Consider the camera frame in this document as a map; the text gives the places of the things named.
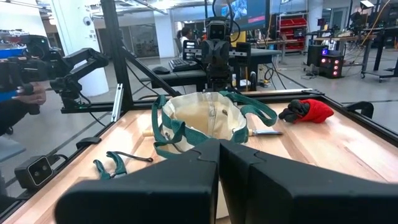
white pillar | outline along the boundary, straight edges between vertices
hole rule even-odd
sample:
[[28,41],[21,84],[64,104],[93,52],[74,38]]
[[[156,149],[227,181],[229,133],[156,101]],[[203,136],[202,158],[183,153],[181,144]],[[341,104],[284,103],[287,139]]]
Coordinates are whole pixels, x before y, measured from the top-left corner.
[[163,15],[154,11],[157,42],[159,45],[159,57],[175,57],[177,53],[174,47],[174,37],[176,37],[173,15],[171,10],[167,10],[168,15]]
[[[94,23],[90,19],[90,7],[86,7],[84,1],[51,0],[50,4],[65,55],[87,47],[100,51]],[[104,68],[94,70],[81,78],[79,83],[83,86],[81,93],[85,96],[109,91]]]
[[320,27],[318,26],[318,19],[322,18],[323,0],[308,0],[307,4],[308,4],[308,17],[307,17],[308,26],[310,32],[314,32],[320,29]]

computer monitor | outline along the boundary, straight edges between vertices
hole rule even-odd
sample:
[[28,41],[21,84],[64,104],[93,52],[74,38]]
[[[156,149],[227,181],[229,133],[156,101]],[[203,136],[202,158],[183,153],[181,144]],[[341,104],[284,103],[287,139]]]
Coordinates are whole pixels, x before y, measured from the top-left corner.
[[[234,21],[239,24],[241,31],[267,27],[269,0],[235,0],[231,2],[231,7],[234,12]],[[227,4],[222,5],[220,14],[221,16],[229,15]],[[237,31],[238,27],[234,24],[233,32]]]

blue object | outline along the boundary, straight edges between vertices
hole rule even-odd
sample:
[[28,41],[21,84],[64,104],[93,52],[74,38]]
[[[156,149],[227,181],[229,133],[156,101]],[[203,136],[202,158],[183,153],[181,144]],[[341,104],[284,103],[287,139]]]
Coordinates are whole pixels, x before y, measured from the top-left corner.
[[328,53],[329,53],[329,50],[328,50],[328,49],[323,49],[323,50],[322,50],[322,55],[328,55]]
[[0,50],[0,58],[16,57],[22,55],[24,49],[6,49]]
[[6,101],[6,100],[10,100],[11,97],[13,96],[17,96],[17,91],[9,91],[9,92],[5,92],[5,93],[0,93],[0,102]]

wooden table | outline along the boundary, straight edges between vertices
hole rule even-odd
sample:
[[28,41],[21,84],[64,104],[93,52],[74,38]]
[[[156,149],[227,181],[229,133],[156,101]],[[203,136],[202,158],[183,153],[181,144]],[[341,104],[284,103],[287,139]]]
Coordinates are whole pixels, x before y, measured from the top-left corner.
[[[287,103],[269,106],[280,113]],[[101,160],[107,170],[115,169],[112,159],[106,157],[106,151],[118,150],[161,161],[163,158],[157,156],[152,147],[154,138],[142,135],[151,128],[150,117],[149,110],[126,113],[101,136],[101,143],[83,151],[4,223],[55,223],[53,209],[58,198],[73,184],[98,178],[94,159]],[[281,136],[250,137],[246,145],[255,149],[364,179],[398,182],[397,148],[336,111],[322,124],[289,124],[278,120],[273,127],[264,126],[257,117],[249,114],[248,128],[284,133]],[[133,159],[124,161],[129,172],[150,165]],[[226,217],[217,223],[230,222]]]

computer mouse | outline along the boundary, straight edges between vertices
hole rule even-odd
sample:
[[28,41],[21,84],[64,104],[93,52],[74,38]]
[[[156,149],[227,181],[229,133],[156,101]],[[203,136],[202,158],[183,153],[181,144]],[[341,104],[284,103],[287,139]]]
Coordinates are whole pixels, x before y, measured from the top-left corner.
[[170,70],[159,66],[159,67],[155,67],[154,69],[152,69],[152,71],[156,74],[156,75],[166,75],[166,74],[170,74]]

